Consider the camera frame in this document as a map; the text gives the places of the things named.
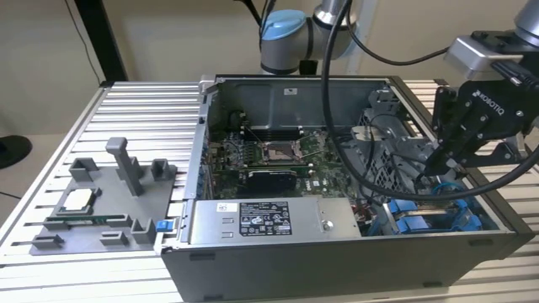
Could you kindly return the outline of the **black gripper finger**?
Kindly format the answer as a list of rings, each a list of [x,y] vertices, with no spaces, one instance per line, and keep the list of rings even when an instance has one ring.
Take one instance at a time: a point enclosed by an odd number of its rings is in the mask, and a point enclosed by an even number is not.
[[[474,110],[473,104],[435,104],[433,113],[433,130],[437,134],[438,147],[426,161],[425,175],[445,175],[455,166],[451,158],[451,139],[459,125],[467,124]]]
[[[481,132],[483,127],[483,124],[462,124],[451,137],[451,158],[458,164],[458,170],[487,167],[491,164],[490,156],[477,155],[477,151],[486,144]]]

